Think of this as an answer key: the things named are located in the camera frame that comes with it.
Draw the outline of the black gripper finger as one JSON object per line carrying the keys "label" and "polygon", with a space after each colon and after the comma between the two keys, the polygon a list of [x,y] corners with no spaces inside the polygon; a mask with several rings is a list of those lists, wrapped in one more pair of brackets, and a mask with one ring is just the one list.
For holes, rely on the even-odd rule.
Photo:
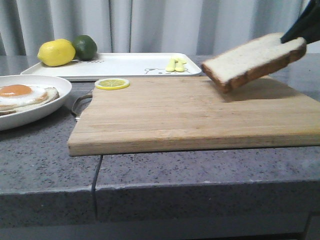
{"label": "black gripper finger", "polygon": [[307,44],[320,40],[320,1],[310,0],[292,27],[280,38],[282,44],[296,38],[304,38]]}

